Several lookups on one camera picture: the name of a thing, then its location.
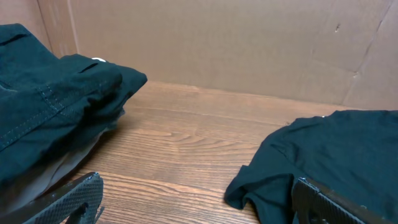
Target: brown wall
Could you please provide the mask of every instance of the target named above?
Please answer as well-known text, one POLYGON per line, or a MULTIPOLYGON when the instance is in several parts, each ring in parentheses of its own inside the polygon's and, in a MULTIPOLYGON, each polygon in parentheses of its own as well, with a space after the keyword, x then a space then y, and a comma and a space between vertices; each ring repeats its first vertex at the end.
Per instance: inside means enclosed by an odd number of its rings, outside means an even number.
POLYGON ((53 52, 150 80, 398 109, 398 0, 38 0, 53 52))
POLYGON ((51 50, 36 0, 0 0, 0 24, 20 23, 51 50))

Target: wood grain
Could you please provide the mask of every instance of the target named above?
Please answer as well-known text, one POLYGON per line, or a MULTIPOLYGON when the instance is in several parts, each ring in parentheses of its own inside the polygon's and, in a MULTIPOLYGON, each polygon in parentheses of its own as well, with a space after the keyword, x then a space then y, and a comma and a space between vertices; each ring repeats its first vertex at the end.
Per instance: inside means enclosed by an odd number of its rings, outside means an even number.
POLYGON ((77 173, 104 179, 99 223, 258 223, 223 194, 271 132, 342 106, 147 83, 77 173))

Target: wooden table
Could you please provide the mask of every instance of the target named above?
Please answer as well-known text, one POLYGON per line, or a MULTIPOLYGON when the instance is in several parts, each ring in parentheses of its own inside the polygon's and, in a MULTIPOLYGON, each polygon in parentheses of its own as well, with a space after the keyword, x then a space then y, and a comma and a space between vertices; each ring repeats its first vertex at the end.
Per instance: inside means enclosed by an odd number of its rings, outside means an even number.
POLYGON ((148 82, 79 171, 104 179, 98 223, 258 223, 223 194, 264 138, 295 118, 347 108, 148 82))

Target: dark teal fabric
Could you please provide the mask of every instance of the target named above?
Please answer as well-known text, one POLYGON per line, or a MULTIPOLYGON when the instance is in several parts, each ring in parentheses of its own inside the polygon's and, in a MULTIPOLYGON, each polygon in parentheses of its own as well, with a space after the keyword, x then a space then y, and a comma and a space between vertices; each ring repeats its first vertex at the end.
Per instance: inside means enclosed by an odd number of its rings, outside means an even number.
POLYGON ((81 55, 58 59, 22 25, 0 26, 0 187, 97 136, 146 81, 81 55))
POLYGON ((270 134, 225 192, 261 223, 292 223, 291 190, 311 178, 380 217, 398 222, 398 111, 336 111, 299 118, 270 134))

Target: dark green cloth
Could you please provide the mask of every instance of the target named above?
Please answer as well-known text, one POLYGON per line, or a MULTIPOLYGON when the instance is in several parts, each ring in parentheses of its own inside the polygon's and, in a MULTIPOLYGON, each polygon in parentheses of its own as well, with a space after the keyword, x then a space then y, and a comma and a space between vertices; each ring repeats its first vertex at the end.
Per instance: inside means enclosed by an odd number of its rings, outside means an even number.
POLYGON ((398 222, 398 111, 336 111, 299 118, 270 134, 226 189, 261 223, 292 223, 291 190, 311 178, 380 217, 398 222))
POLYGON ((22 25, 0 26, 0 187, 97 136, 146 81, 81 55, 58 59, 22 25))

